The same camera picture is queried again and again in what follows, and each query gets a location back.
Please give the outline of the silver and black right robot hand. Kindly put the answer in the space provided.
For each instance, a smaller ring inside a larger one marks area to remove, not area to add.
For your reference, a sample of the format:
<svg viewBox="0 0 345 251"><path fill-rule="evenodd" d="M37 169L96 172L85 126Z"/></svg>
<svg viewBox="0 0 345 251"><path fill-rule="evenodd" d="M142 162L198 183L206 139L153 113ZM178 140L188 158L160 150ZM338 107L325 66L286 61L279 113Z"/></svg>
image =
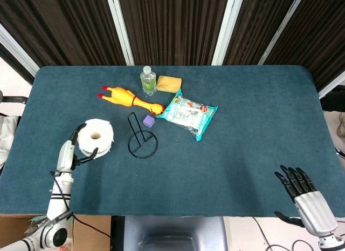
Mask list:
<svg viewBox="0 0 345 251"><path fill-rule="evenodd" d="M322 238L336 231L338 223L327 201L316 189L309 175L300 168L280 166L283 174L275 172L291 198L299 218L293 218L275 211L275 215L285 223L303 227L308 233Z"/></svg>

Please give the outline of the silver and black left robot hand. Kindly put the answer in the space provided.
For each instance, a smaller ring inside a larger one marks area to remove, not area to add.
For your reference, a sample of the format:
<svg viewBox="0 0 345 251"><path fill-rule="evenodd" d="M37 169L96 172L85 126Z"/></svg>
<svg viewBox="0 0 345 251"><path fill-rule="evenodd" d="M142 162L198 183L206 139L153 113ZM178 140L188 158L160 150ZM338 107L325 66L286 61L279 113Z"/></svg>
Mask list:
<svg viewBox="0 0 345 251"><path fill-rule="evenodd" d="M86 126L86 123L79 125L71 134L69 139L63 143L59 152L59 157L58 157L58 162L57 162L57 171L59 173L72 173L75 170L76 166L89 162L95 158L98 152L98 148L95 148L89 156L82 159L78 159L78 157L74 153L75 144L78 138L78 133L85 126Z"/></svg>

